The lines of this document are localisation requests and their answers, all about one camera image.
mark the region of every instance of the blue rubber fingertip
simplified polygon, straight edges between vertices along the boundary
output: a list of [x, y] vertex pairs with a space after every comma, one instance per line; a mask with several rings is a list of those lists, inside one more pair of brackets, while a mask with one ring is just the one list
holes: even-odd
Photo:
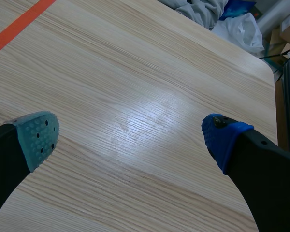
[[36, 112], [5, 123], [16, 127], [30, 172], [39, 167], [56, 148], [59, 122], [51, 112]]
[[217, 128], [213, 122], [215, 116], [223, 115], [208, 115], [202, 122], [202, 131], [207, 148], [212, 152], [218, 167], [226, 175], [228, 162], [237, 137], [247, 130], [254, 129], [254, 127], [244, 122], [235, 122], [226, 127]]

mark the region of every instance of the wood grain surface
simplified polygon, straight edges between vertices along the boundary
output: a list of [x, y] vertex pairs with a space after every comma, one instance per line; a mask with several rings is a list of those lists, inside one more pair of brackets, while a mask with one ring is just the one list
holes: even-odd
[[[0, 29], [35, 2], [0, 0]], [[257, 231], [201, 123], [221, 113], [276, 143], [273, 74], [177, 12], [57, 0], [0, 51], [0, 124], [40, 110], [58, 116], [59, 143], [0, 232]]]

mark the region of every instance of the gray fabric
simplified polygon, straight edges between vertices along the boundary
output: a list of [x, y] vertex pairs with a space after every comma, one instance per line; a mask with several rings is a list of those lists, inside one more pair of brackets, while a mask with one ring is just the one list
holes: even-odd
[[201, 26], [212, 29], [223, 14], [228, 0], [158, 0]]

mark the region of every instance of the white plastic bag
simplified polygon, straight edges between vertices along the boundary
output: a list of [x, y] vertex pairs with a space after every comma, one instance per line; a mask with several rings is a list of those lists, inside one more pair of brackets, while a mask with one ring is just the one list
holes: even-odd
[[218, 21], [212, 32], [250, 53], [264, 50], [262, 34], [251, 13]]

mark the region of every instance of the orange tape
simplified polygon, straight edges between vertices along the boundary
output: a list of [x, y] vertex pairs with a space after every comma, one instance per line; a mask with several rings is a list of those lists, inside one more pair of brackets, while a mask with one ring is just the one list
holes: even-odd
[[55, 1], [56, 0], [39, 0], [11, 25], [0, 32], [0, 50], [3, 49], [12, 39], [14, 39], [23, 29], [32, 23]]

